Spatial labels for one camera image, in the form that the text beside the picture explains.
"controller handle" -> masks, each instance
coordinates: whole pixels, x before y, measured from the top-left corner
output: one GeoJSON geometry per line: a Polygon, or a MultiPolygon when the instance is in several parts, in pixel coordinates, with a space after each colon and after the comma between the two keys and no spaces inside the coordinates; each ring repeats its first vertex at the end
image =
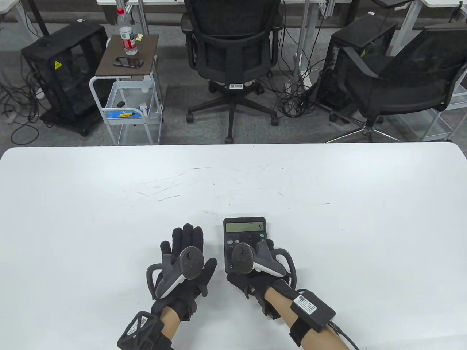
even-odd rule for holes
{"type": "Polygon", "coordinates": [[[276,277],[291,277],[291,287],[297,285],[297,273],[292,257],[285,249],[269,250],[268,243],[263,239],[256,245],[256,251],[247,243],[239,243],[232,252],[232,262],[240,273],[250,273],[253,270],[264,271],[276,277]],[[277,255],[285,257],[290,273],[276,260],[277,255]]]}
{"type": "Polygon", "coordinates": [[[171,254],[163,255],[161,264],[152,264],[146,270],[146,281],[152,298],[154,300],[165,298],[184,280],[197,278],[203,266],[203,253],[193,246],[183,249],[174,264],[172,264],[171,254]],[[163,276],[157,287],[152,277],[156,270],[162,270],[163,276]]]}

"chair base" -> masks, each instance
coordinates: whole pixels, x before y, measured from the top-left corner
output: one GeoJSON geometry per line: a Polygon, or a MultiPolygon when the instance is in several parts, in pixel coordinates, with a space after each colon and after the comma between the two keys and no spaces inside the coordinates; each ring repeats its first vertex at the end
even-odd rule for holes
{"type": "Polygon", "coordinates": [[[369,123],[368,121],[366,121],[358,129],[349,131],[347,133],[343,133],[342,135],[340,135],[338,137],[335,137],[332,140],[326,141],[325,143],[332,143],[332,142],[335,142],[335,141],[338,141],[338,140],[342,140],[342,139],[345,139],[345,138],[347,138],[349,136],[356,135],[358,133],[362,133],[364,136],[366,136],[367,139],[368,139],[368,142],[373,142],[373,136],[372,136],[373,133],[378,134],[380,136],[383,136],[386,139],[389,139],[389,140],[392,140],[392,141],[402,142],[401,140],[399,140],[399,139],[397,139],[397,138],[395,138],[395,137],[393,137],[391,135],[383,133],[381,130],[375,129],[374,123],[375,122],[369,123]]]}
{"type": "Polygon", "coordinates": [[[229,130],[228,135],[225,139],[226,145],[231,145],[234,142],[232,137],[232,131],[234,128],[234,114],[235,108],[237,105],[242,105],[244,107],[248,107],[254,109],[256,111],[269,114],[271,116],[271,125],[277,126],[279,125],[279,118],[277,117],[277,112],[273,111],[272,109],[266,108],[259,103],[251,101],[245,98],[246,95],[255,91],[258,95],[264,93],[264,88],[261,86],[260,82],[254,82],[250,86],[244,87],[242,90],[230,90],[225,86],[222,86],[218,83],[213,81],[209,82],[209,91],[210,92],[220,92],[223,96],[216,98],[212,101],[201,103],[198,106],[194,106],[188,109],[188,114],[186,115],[186,122],[192,123],[194,121],[193,112],[203,111],[209,108],[219,107],[222,105],[229,106],[229,130]]]}

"black glove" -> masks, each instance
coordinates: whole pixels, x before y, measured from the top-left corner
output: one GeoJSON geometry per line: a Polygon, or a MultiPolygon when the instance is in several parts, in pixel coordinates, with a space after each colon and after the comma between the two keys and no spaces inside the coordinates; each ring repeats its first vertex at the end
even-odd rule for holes
{"type": "MultiPolygon", "coordinates": [[[[172,254],[172,264],[175,263],[176,259],[180,255],[183,249],[189,246],[198,248],[201,252],[203,251],[203,230],[201,227],[193,228],[192,225],[186,224],[183,229],[177,227],[172,232],[172,249],[170,249],[170,243],[163,241],[161,243],[161,251],[163,255],[172,254]]],[[[154,303],[151,309],[151,313],[160,315],[165,306],[169,306],[174,309],[178,314],[181,321],[189,321],[191,315],[196,312],[195,299],[200,295],[207,295],[207,284],[211,280],[214,270],[217,266],[217,260],[210,258],[204,265],[201,274],[193,280],[185,280],[174,288],[163,299],[159,299],[154,303]]],[[[162,280],[162,272],[159,273],[156,286],[162,280]]]]}
{"type": "MultiPolygon", "coordinates": [[[[251,240],[246,243],[250,244],[253,249],[256,249],[256,244],[260,241],[260,234],[253,233],[251,234],[251,240]]],[[[268,243],[269,250],[274,250],[274,242],[271,239],[266,239],[266,242],[268,243]]],[[[273,319],[280,317],[280,315],[272,305],[264,299],[264,295],[269,287],[274,288],[277,292],[291,300],[299,294],[289,286],[289,277],[276,277],[268,273],[257,272],[255,270],[248,274],[228,273],[227,281],[240,289],[247,299],[250,295],[254,295],[258,303],[261,305],[263,313],[271,316],[273,319]]]]}

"gray carpet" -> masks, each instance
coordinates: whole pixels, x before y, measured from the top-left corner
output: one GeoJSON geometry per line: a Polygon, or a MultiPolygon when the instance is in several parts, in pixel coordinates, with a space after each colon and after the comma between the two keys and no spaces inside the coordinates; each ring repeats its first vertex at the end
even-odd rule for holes
{"type": "MultiPolygon", "coordinates": [[[[62,25],[48,25],[51,31],[57,30],[62,25]]],[[[8,48],[9,51],[0,53],[1,64],[6,68],[8,78],[14,85],[23,85],[19,69],[19,50],[28,43],[28,37],[18,27],[16,23],[0,24],[0,47],[8,48]]],[[[324,58],[329,38],[334,29],[324,29],[321,31],[315,52],[311,63],[324,58]]],[[[151,33],[158,33],[161,36],[157,50],[158,74],[162,84],[168,84],[169,89],[165,100],[164,125],[162,131],[162,144],[222,144],[227,134],[228,112],[225,109],[211,110],[208,112],[198,112],[195,114],[195,122],[186,124],[185,114],[188,106],[196,105],[201,102],[214,98],[207,90],[207,82],[202,79],[197,72],[191,70],[186,59],[186,48],[184,35],[177,27],[154,26],[150,28],[151,33]]],[[[298,39],[298,30],[290,29],[295,40],[298,39]]],[[[296,46],[290,38],[286,39],[283,56],[291,65],[293,53],[296,46]]],[[[281,60],[280,66],[286,70],[285,63],[281,60]]],[[[316,80],[315,71],[312,73],[312,81],[316,80]]],[[[277,86],[282,86],[287,80],[278,70],[274,70],[274,81],[277,86]]],[[[249,95],[250,99],[255,100],[267,107],[276,105],[276,96],[270,91],[257,96],[249,95]]],[[[450,125],[455,125],[462,117],[465,111],[453,111],[446,113],[446,121],[450,125]]],[[[10,140],[11,133],[17,128],[17,125],[8,125],[2,116],[0,120],[0,155],[7,149],[14,147],[10,140]]],[[[39,129],[39,138],[29,146],[101,146],[110,145],[110,138],[103,123],[86,138],[76,133],[61,129],[59,127],[47,128],[42,122],[35,126],[39,129]]],[[[318,143],[339,135],[347,130],[351,130],[352,125],[340,123],[330,123],[328,113],[316,110],[307,116],[298,119],[282,117],[280,126],[271,126],[270,119],[261,113],[254,112],[239,107],[236,113],[234,124],[234,142],[237,144],[254,143],[318,143]]],[[[396,137],[404,138],[406,135],[401,133],[397,125],[385,122],[381,129],[396,137]]],[[[17,142],[26,142],[35,135],[33,130],[23,128],[14,136],[17,142]]],[[[365,142],[361,136],[355,136],[348,140],[349,142],[365,142]]],[[[377,137],[374,141],[384,141],[377,137]]],[[[464,125],[454,142],[457,143],[463,151],[467,151],[467,125],[464,125]]]]}

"smartphone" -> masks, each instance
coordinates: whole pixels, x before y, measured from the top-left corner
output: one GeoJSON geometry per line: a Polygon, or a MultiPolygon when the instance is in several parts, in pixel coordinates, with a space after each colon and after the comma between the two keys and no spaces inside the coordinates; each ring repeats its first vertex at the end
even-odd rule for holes
{"type": "Polygon", "coordinates": [[[140,68],[144,64],[144,60],[139,58],[130,58],[130,57],[117,57],[113,62],[114,66],[117,67],[126,67],[126,68],[140,68]]]}

